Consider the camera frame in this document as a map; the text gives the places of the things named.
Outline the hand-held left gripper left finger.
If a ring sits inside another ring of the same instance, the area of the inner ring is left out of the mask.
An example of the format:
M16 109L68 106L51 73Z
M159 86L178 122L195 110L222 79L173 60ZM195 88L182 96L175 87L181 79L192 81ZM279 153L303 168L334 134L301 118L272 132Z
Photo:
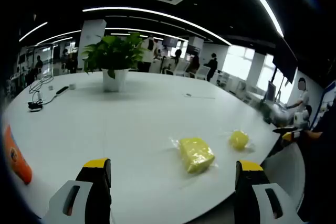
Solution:
M67 181L51 197L42 223L112 223L111 161L85 163L75 180Z

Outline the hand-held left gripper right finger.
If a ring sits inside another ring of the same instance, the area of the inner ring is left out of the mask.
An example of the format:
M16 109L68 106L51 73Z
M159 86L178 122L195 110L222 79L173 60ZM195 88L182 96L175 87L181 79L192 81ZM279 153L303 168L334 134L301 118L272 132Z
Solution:
M257 163L236 162L235 223L303 223L289 195Z

